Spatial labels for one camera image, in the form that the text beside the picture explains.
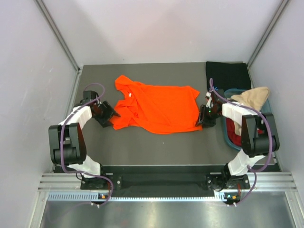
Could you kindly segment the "orange t shirt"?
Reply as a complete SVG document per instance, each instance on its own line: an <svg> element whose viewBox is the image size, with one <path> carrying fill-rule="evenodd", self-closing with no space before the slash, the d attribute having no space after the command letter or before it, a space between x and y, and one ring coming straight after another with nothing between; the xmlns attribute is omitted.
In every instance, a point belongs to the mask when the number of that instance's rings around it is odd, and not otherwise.
<svg viewBox="0 0 304 228"><path fill-rule="evenodd" d="M197 126L200 92L190 86L147 85L121 75L116 90L124 95L115 106L120 115L111 122L115 130L141 127L154 134L201 131Z"/></svg>

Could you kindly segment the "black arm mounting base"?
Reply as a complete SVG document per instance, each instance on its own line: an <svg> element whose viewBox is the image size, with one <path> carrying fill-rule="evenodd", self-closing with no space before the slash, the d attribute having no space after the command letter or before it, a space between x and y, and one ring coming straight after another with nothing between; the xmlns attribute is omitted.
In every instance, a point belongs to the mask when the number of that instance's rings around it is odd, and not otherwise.
<svg viewBox="0 0 304 228"><path fill-rule="evenodd" d="M226 179L222 175L223 168L219 165L104 166L104 179L67 175L61 168L55 168L59 177L52 190L102 191L109 188L116 197L192 197L250 189L250 173Z"/></svg>

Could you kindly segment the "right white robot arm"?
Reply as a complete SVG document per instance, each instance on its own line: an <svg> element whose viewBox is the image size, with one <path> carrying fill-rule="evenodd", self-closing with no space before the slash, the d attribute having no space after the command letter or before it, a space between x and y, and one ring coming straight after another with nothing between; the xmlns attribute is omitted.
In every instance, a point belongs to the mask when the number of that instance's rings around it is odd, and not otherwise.
<svg viewBox="0 0 304 228"><path fill-rule="evenodd" d="M222 90L206 93L207 103L201 105L196 126L216 125L220 117L231 119L241 126L241 149L222 170L222 183L233 188L239 177L250 172L262 172L268 166L272 153L280 146L276 122L272 113L262 113L236 100L220 95Z"/></svg>

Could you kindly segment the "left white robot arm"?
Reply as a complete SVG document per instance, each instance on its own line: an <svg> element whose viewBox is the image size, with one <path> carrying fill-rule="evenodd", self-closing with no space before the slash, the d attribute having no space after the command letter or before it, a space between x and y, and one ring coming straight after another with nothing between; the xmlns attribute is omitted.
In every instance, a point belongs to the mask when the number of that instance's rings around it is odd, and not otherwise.
<svg viewBox="0 0 304 228"><path fill-rule="evenodd" d="M83 99L76 104L65 120L48 129L50 158L54 165L63 170L71 168L85 178L91 179L97 188L107 185L108 177L103 174L103 167L87 155L83 127L92 118L103 128L113 126L111 119L120 117L107 101L100 101L101 96L95 91L84 91Z"/></svg>

